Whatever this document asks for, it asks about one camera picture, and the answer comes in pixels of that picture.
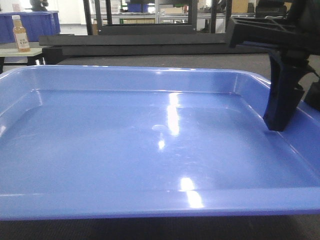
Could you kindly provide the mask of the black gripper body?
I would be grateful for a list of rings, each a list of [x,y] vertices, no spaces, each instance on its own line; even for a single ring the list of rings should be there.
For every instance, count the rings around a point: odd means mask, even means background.
[[[231,17],[226,28],[229,47],[265,49],[280,61],[292,65],[306,63],[320,54],[320,2],[294,0],[285,17]]]

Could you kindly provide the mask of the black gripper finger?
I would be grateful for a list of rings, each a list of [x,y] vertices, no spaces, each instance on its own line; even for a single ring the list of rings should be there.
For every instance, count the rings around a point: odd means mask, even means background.
[[[305,60],[269,53],[271,79],[263,120],[270,131],[282,132],[293,117],[304,95],[299,81],[305,75]]]
[[[304,98],[304,102],[310,107],[320,111],[320,82],[313,82]]]

